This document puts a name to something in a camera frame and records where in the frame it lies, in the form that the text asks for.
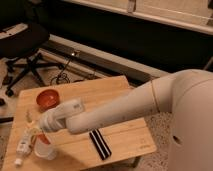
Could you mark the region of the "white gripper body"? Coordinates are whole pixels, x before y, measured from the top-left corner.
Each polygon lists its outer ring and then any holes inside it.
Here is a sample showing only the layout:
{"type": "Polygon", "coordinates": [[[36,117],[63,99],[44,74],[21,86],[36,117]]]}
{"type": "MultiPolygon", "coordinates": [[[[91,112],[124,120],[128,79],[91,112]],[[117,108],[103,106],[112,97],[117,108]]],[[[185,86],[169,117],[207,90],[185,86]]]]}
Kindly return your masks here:
{"type": "Polygon", "coordinates": [[[66,119],[85,110],[80,98],[65,101],[45,111],[39,121],[39,127],[45,132],[57,132],[66,128],[66,119]]]}

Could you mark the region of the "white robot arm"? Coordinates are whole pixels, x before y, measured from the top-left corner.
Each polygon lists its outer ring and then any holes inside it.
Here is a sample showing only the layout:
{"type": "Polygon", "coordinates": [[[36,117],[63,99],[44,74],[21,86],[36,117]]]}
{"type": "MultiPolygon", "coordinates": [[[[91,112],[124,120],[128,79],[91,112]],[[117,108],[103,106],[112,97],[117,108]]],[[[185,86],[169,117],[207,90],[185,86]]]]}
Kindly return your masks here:
{"type": "Polygon", "coordinates": [[[46,132],[73,134],[160,112],[173,115],[168,171],[213,171],[213,73],[188,69],[149,81],[124,96],[85,112],[71,100],[39,119],[46,132]]]}

